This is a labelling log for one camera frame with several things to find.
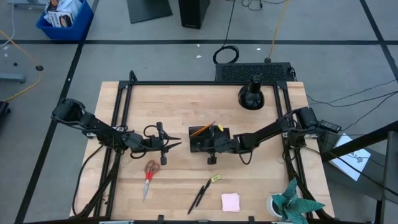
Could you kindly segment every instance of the black electronics box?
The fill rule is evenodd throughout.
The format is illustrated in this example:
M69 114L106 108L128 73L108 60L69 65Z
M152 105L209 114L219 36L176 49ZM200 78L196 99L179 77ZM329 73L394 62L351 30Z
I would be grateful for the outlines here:
M200 29L210 0L178 0L181 25Z
M288 62L282 63L219 63L216 65L216 81L248 82L253 75L260 75L263 82L294 82L294 72Z
M188 134L191 135L203 127L204 126L189 127ZM210 126L210 128L204 130L197 136L189 137L191 152L200 152L200 148L213 147L214 139L222 136L225 136L227 139L231 137L229 135L229 128L224 128L224 131L221 131L216 125Z

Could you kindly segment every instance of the gray floor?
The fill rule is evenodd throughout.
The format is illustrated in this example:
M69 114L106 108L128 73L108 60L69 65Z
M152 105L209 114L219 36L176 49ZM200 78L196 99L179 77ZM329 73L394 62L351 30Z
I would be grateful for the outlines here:
M237 1L230 39L271 39L281 5L264 4L262 11L250 11ZM395 0L367 0L386 40L398 40ZM170 0L171 17L130 24L125 0L101 0L87 39L90 40L183 40L224 39L231 3L213 0L200 30L180 26L178 1ZM10 7L0 3L0 29L11 35ZM45 40L35 28L41 11L16 8L16 37L19 40ZM359 1L294 0L290 3L278 39L282 40L377 40ZM12 223L39 155L50 123L50 114L60 95L75 54L76 45L21 45L44 66L40 84L11 101L12 113L0 129L0 223ZM139 80L214 80L212 56L220 45L85 45L72 80L68 97L82 101L94 111L103 81L127 79L134 70ZM239 62L261 62L270 45L237 45ZM389 46L398 58L398 46ZM230 52L220 53L219 61L231 60ZM272 59L290 62L307 93L329 101L364 88L393 80L394 75L379 45L276 45ZM25 73L27 83L0 82L0 99L35 82L37 73L29 59L15 47L0 50L0 71ZM397 83L369 91L341 104L379 96L397 89ZM398 96L349 128L346 133L366 133L398 119ZM349 108L314 105L319 119L346 127L380 100ZM58 126L47 160L32 199L26 221L66 218L80 168L86 139L79 131ZM372 149L385 153L385 143ZM370 221L376 201L329 183L336 217L342 220ZM392 217L390 223L396 222Z

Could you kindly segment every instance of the red-handled scissors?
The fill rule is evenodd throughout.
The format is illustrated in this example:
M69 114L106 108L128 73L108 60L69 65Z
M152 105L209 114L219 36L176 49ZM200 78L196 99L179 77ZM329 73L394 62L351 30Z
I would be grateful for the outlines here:
M159 170L160 170L160 165L153 160L149 161L145 166L144 171L146 177L145 177L145 187L144 187L144 198L142 199L142 202L145 202L145 198L147 197L149 181L152 180L154 174Z

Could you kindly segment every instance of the wooden table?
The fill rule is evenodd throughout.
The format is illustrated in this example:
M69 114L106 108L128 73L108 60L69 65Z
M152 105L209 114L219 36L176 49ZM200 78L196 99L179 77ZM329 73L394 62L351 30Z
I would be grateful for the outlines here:
M95 115L108 124L111 123L117 87L118 82L103 82L99 93ZM293 109L308 106L303 83L288 83L288 87ZM167 165L162 166L152 179L145 203L142 202L143 168L150 159L160 163L160 152L150 152L142 159L134 160L126 151L121 159L112 219L156 220L158 215L165 215L166 220L248 220L248 216L254 216L256 221L276 220L267 212L266 200L271 194L283 192L288 183L280 135L255 149L248 166L239 156L227 153L217 154L217 164L209 166L207 153L191 153L189 150L189 126L216 121L230 128L233 135L257 131L277 119L272 87L262 87L266 102L257 111L245 110L239 105L239 89L240 86L214 85L133 86L127 118L129 130L142 134L145 126L161 121L165 131L181 138L182 144L167 154ZM285 113L282 91L280 96ZM316 140L307 139L307 145L318 150ZM85 159L97 148L96 139L88 140ZM104 152L95 155L83 171L76 198L77 211L98 188ZM334 216L320 156L306 150L301 150L301 155L309 191L317 201L326 205L325 211ZM221 175L221 180L210 185L200 205L187 215L200 187L215 174ZM222 212L221 194L234 192L240 195L241 211ZM105 194L101 214L105 213L107 197Z

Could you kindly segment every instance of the blue bin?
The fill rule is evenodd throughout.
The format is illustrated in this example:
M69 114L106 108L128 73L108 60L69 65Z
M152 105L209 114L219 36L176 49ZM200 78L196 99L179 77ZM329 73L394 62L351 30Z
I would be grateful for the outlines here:
M71 27L52 27L52 25L44 19L45 13L43 13L39 21L37 21L36 27L42 29L45 35L52 40L80 40L85 32L86 26L94 16L87 0L80 1L82 5Z

